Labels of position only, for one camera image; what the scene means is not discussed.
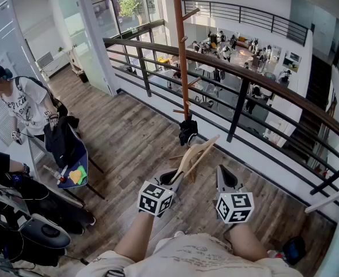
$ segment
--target white t-shirt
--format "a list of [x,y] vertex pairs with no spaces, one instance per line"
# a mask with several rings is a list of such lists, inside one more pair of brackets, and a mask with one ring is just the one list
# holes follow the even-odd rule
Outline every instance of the white t-shirt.
[[135,263],[107,251],[76,277],[302,277],[281,259],[247,261],[208,234],[185,235],[158,244],[153,255]]
[[44,134],[43,129],[48,121],[44,115],[47,110],[42,104],[47,95],[46,89],[26,77],[20,77],[22,91],[19,91],[15,80],[11,80],[13,91],[10,96],[2,94],[2,100],[8,108],[9,115],[17,117],[32,135]]

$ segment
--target wooden floor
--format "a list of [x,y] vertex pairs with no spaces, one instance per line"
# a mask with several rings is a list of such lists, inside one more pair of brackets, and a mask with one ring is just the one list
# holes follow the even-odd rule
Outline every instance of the wooden floor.
[[[142,183],[159,170],[178,167],[179,161],[168,158],[181,155],[186,149],[180,146],[177,124],[125,93],[110,97],[88,83],[83,84],[69,69],[55,76],[50,87],[80,118],[82,139],[89,155],[105,172],[103,175],[89,166],[89,183],[105,200],[86,187],[74,191],[84,199],[97,222],[83,236],[73,236],[67,250],[72,257],[91,261],[113,249],[129,229],[137,214],[136,201]],[[55,187],[55,180],[42,169],[43,164],[55,167],[54,162],[44,157],[38,169],[42,180]],[[148,254],[160,239],[177,230],[206,232],[224,241],[225,227],[215,220],[212,203],[218,164],[233,169],[253,192],[255,211],[250,224],[265,247],[279,249],[291,237],[301,235],[307,255],[296,268],[304,276],[313,276],[335,226],[315,212],[306,215],[304,205],[215,148],[199,164],[196,182],[192,184],[186,179],[175,204],[155,220]],[[82,266],[79,261],[64,257],[59,268],[41,270],[50,276],[74,276]]]

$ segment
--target blue chair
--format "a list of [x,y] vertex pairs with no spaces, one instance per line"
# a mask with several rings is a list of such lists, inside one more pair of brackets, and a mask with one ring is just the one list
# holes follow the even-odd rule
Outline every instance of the blue chair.
[[[100,198],[105,199],[97,190],[95,190],[93,187],[88,184],[88,177],[89,177],[89,165],[88,161],[90,161],[101,173],[104,174],[104,171],[89,157],[88,150],[86,149],[85,144],[82,142],[82,140],[77,136],[76,132],[73,130],[73,128],[69,125],[69,130],[73,133],[73,136],[75,137],[76,141],[76,147],[75,151],[72,157],[73,164],[68,165],[67,169],[63,172],[63,169],[59,168],[59,173],[61,176],[66,178],[66,182],[59,182],[58,188],[63,189],[66,191],[69,195],[77,199],[78,201],[82,202],[83,204],[84,201],[81,200],[79,197],[77,197],[75,194],[69,191],[71,188],[78,188],[82,186],[87,186],[91,191],[93,191],[96,195],[98,195]],[[82,165],[86,171],[87,176],[82,180],[81,185],[75,184],[72,179],[70,179],[69,173],[71,171],[77,170],[77,168]]]

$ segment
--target coat rack pole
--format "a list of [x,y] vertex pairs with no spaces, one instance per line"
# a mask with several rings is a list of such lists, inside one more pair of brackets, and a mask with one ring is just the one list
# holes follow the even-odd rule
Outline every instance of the coat rack pole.
[[186,48],[185,48],[185,40],[183,40],[185,35],[184,35],[184,29],[183,29],[181,0],[174,0],[174,5],[175,5],[177,37],[178,37],[178,42],[179,42],[183,110],[184,110],[185,120],[187,120],[189,116],[189,106],[187,105],[189,95],[188,95],[188,90],[187,90],[188,83],[187,83],[187,67],[186,67]]

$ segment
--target tree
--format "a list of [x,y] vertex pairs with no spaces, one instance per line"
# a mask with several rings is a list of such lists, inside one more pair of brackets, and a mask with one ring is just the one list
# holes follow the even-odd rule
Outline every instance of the tree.
[[144,13],[143,0],[118,0],[120,16],[137,16],[139,24],[142,25],[142,13]]

